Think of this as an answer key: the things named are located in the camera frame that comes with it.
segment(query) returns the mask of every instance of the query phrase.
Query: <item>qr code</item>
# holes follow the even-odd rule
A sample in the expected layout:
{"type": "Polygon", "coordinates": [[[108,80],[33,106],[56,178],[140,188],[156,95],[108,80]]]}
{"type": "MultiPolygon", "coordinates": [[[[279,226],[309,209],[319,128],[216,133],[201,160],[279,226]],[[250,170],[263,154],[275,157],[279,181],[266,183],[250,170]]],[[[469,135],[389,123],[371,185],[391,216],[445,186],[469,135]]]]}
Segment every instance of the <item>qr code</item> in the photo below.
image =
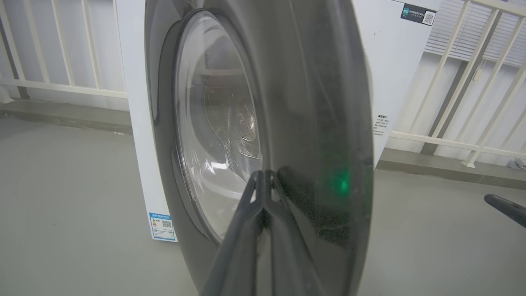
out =
{"type": "Polygon", "coordinates": [[[434,17],[436,15],[437,14],[434,13],[434,12],[426,11],[426,15],[424,16],[424,20],[422,21],[422,24],[426,24],[426,25],[432,26],[433,22],[434,22],[434,17]]]}

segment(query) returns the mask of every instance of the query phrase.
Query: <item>green light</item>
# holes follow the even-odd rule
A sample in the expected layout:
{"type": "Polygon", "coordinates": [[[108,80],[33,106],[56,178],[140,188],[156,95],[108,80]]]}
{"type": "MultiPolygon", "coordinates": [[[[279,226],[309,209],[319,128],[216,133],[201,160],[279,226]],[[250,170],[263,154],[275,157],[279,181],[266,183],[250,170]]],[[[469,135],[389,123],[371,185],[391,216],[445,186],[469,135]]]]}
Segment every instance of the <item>green light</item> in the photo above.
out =
{"type": "Polygon", "coordinates": [[[349,171],[338,173],[333,179],[333,186],[336,193],[342,197],[347,197],[351,191],[351,180],[349,171]]]}

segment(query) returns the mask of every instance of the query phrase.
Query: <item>floor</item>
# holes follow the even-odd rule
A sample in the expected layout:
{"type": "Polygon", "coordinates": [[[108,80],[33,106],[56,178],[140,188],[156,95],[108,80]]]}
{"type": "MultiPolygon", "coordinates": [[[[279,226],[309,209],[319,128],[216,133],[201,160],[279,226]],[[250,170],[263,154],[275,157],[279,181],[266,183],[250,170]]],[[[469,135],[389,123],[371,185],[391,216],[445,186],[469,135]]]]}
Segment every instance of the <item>floor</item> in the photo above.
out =
{"type": "MultiPolygon", "coordinates": [[[[0,295],[197,295],[150,238],[133,139],[0,120],[0,295]]],[[[526,191],[376,171],[360,296],[520,295],[526,230],[483,201],[526,191]]]]}
{"type": "Polygon", "coordinates": [[[133,138],[0,120],[0,295],[197,295],[151,239],[133,138]]]}

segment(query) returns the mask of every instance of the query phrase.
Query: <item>railing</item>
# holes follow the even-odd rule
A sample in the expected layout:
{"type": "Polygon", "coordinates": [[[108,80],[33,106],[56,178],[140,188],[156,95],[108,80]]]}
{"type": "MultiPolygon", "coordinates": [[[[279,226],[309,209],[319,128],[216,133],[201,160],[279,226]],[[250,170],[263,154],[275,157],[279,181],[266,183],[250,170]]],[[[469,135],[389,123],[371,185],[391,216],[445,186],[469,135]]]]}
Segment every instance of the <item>railing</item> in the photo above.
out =
{"type": "Polygon", "coordinates": [[[438,63],[438,67],[434,73],[431,83],[426,91],[426,94],[424,95],[423,101],[418,107],[416,115],[414,116],[408,131],[406,132],[392,131],[390,134],[390,137],[469,150],[470,153],[468,157],[465,159],[465,161],[462,161],[462,164],[468,167],[474,167],[474,162],[477,160],[477,158],[479,157],[481,153],[490,153],[490,154],[508,156],[508,157],[513,157],[513,158],[526,159],[526,153],[524,152],[524,150],[526,149],[526,144],[518,152],[506,150],[511,139],[517,136],[517,132],[520,126],[526,123],[526,109],[522,112],[522,114],[520,115],[515,125],[508,131],[506,138],[504,139],[503,143],[500,145],[499,148],[487,146],[488,140],[492,136],[499,122],[503,119],[506,111],[511,105],[512,100],[517,95],[519,88],[521,87],[521,85],[523,84],[526,78],[526,61],[523,62],[522,66],[520,66],[511,85],[509,86],[508,90],[504,94],[502,101],[500,102],[496,110],[494,111],[489,123],[486,125],[485,129],[483,130],[482,134],[480,135],[476,143],[470,144],[470,143],[463,142],[463,138],[466,135],[467,127],[475,123],[473,122],[473,117],[476,116],[481,111],[481,106],[484,100],[488,100],[488,89],[495,83],[495,77],[497,76],[499,69],[501,68],[503,64],[506,55],[509,53],[513,43],[515,42],[515,39],[521,27],[525,23],[525,17],[526,17],[526,7],[524,6],[507,3],[507,2],[503,2],[499,0],[467,0],[465,1],[462,7],[462,10],[460,12],[458,21],[456,23],[456,26],[453,29],[453,32],[449,39],[449,42],[444,50],[444,53],[440,59],[440,62],[438,63]],[[440,117],[438,126],[436,126],[436,128],[434,129],[434,132],[432,134],[430,133],[430,135],[416,134],[417,121],[423,116],[422,110],[424,109],[426,104],[429,104],[430,96],[434,94],[434,91],[437,88],[439,77],[446,63],[446,59],[448,58],[449,53],[452,49],[452,46],[456,40],[457,34],[461,28],[463,19],[466,15],[466,11],[470,3],[475,3],[477,5],[489,7],[492,9],[492,12],[485,25],[482,36],[478,40],[474,53],[472,54],[466,66],[466,69],[463,72],[463,75],[460,77],[460,81],[457,84],[457,87],[455,88],[453,95],[444,110],[444,113],[440,117]],[[466,83],[470,71],[473,69],[474,66],[476,66],[477,56],[480,53],[484,42],[488,38],[490,29],[494,25],[499,12],[518,16],[519,20],[517,21],[517,24],[508,39],[505,49],[502,51],[501,56],[496,61],[495,67],[493,68],[493,71],[490,74],[489,79],[487,80],[485,86],[483,87],[481,93],[479,94],[478,99],[476,100],[475,105],[473,106],[471,112],[469,113],[468,118],[464,122],[460,132],[458,133],[458,135],[456,136],[454,140],[442,139],[441,137],[439,137],[439,132],[444,127],[444,124],[448,116],[450,115],[451,110],[453,106],[455,105],[455,102],[459,98],[461,89],[466,83]]]}
{"type": "MultiPolygon", "coordinates": [[[[15,41],[13,39],[13,33],[11,31],[11,27],[9,25],[9,20],[7,18],[6,9],[4,6],[4,1],[0,0],[0,20],[3,24],[3,29],[5,32],[5,37],[7,39],[6,51],[10,52],[12,56],[12,61],[14,64],[14,69],[11,69],[13,73],[17,73],[18,78],[17,79],[10,79],[10,78],[4,78],[0,73],[0,85],[15,85],[15,86],[21,86],[21,87],[34,87],[34,88],[43,88],[46,90],[55,90],[55,91],[64,91],[64,92],[73,92],[73,93],[81,93],[81,94],[90,94],[90,95],[101,95],[101,96],[109,96],[109,97],[118,97],[118,98],[127,98],[127,93],[123,91],[115,91],[115,90],[105,90],[101,89],[101,81],[100,81],[100,74],[99,74],[99,67],[97,64],[97,55],[95,53],[95,47],[94,47],[94,40],[93,40],[93,33],[92,33],[92,26],[89,20],[89,10],[87,5],[87,0],[81,0],[82,4],[82,12],[83,12],[83,19],[84,19],[84,26],[86,29],[86,36],[87,36],[87,43],[88,43],[88,51],[90,56],[90,62],[91,62],[91,71],[93,72],[94,80],[95,80],[95,87],[84,87],[84,86],[78,86],[75,84],[75,78],[73,77],[73,72],[71,68],[71,63],[69,61],[69,54],[64,42],[64,34],[62,27],[60,25],[59,17],[58,17],[58,11],[57,11],[57,0],[49,0],[51,1],[51,4],[53,6],[53,16],[55,19],[55,25],[56,30],[58,33],[58,39],[60,43],[60,49],[62,51],[62,57],[64,60],[64,65],[66,68],[66,74],[68,79],[68,84],[56,84],[51,83],[49,79],[49,73],[47,70],[46,61],[44,59],[44,54],[42,52],[41,47],[41,41],[39,39],[37,28],[35,24],[35,18],[33,15],[33,9],[31,6],[30,0],[23,0],[24,3],[24,11],[27,16],[28,24],[29,24],[29,31],[31,33],[31,39],[33,41],[34,50],[36,53],[36,57],[38,60],[38,65],[40,72],[42,74],[43,82],[41,81],[30,81],[25,78],[24,70],[22,69],[22,64],[20,62],[20,57],[16,48],[15,41]]],[[[113,0],[113,10],[114,10],[114,18],[115,18],[115,27],[117,28],[117,36],[118,34],[118,25],[117,25],[117,7],[116,2],[113,0]]],[[[120,42],[117,42],[119,49],[119,55],[120,55],[120,42]]],[[[120,69],[121,74],[123,76],[124,81],[124,71],[121,67],[120,69]]]]}

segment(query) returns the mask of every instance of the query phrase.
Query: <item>product label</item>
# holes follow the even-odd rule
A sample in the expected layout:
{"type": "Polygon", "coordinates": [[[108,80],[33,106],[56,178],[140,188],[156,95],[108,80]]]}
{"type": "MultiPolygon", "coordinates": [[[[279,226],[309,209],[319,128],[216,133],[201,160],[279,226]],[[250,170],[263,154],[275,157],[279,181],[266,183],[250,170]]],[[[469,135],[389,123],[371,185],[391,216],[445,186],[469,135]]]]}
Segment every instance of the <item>product label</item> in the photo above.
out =
{"type": "Polygon", "coordinates": [[[150,213],[150,224],[154,238],[175,241],[174,227],[171,224],[170,216],[150,213]]]}
{"type": "Polygon", "coordinates": [[[411,4],[404,4],[400,18],[432,26],[435,16],[437,16],[436,11],[411,4]]]}
{"type": "Polygon", "coordinates": [[[372,131],[375,136],[383,137],[389,125],[389,120],[386,115],[378,115],[376,120],[373,122],[372,131]]]}

